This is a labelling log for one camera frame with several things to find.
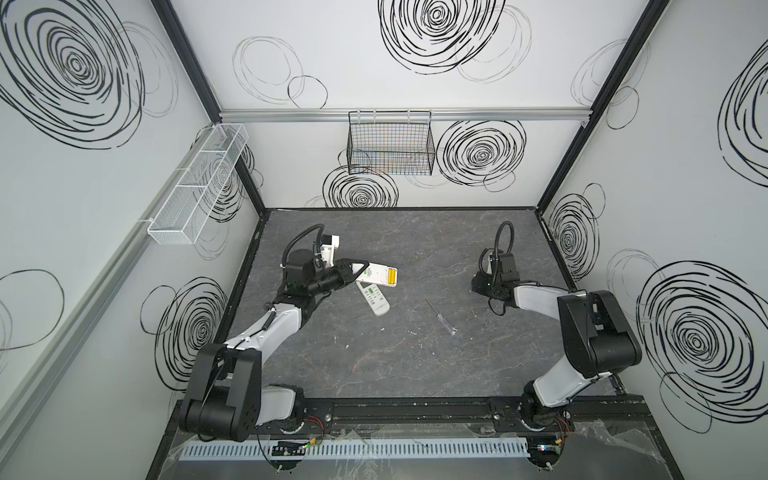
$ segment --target remote control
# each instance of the remote control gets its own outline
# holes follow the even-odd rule
[[[360,289],[360,292],[362,292],[362,295],[366,298],[366,302],[371,306],[371,310],[373,310],[376,316],[381,316],[389,312],[389,302],[384,298],[378,285],[375,283],[367,283],[363,286],[362,282],[355,283],[357,283],[357,288]]]

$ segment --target robotic arm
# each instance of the robotic arm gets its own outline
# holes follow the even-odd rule
[[[509,227],[506,252],[499,237]],[[548,372],[529,382],[520,405],[523,423],[531,430],[550,425],[581,390],[642,360],[640,343],[629,327],[613,293],[606,290],[571,293],[554,286],[520,280],[511,253],[515,229],[510,222],[498,228],[493,249],[480,256],[480,271],[472,278],[472,291],[503,302],[506,308],[542,313],[560,321],[565,354]]]
[[[317,230],[315,249],[291,249]],[[333,260],[337,236],[323,235],[323,225],[304,230],[283,252],[283,282],[268,311],[240,335],[209,343],[197,353],[179,426],[185,432],[242,442],[256,427],[287,420],[295,429],[303,419],[303,391],[291,386],[261,388],[261,368],[278,346],[298,332],[333,290],[353,283],[369,267],[363,260]],[[317,301],[316,296],[323,297]],[[229,386],[217,380],[231,375]]]

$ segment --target black wire basket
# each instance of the black wire basket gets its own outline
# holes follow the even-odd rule
[[[431,175],[432,113],[350,111],[346,163],[350,174]]]

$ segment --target table surface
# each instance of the table surface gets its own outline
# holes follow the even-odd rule
[[[516,309],[496,316],[486,297],[469,290],[478,257],[504,220],[515,225],[512,252],[521,277],[566,288],[532,210],[274,211],[230,336],[274,299],[287,243],[324,223],[325,234],[341,237],[336,258],[398,269],[397,286],[381,287],[390,310],[377,317],[355,286],[337,290],[266,361],[265,385],[300,386],[308,397],[519,396],[563,355],[563,344],[557,320]],[[295,248],[302,247],[310,248],[311,239]],[[455,336],[425,298],[458,330]],[[614,389],[605,379],[583,393]]]

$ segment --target mesh basket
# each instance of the mesh basket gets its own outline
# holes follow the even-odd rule
[[[428,111],[350,112],[349,173],[431,175],[435,165],[431,120]]]
[[[200,151],[147,228],[161,245],[197,241],[245,148],[248,133],[242,124],[218,124],[203,138],[196,143],[203,142]]]

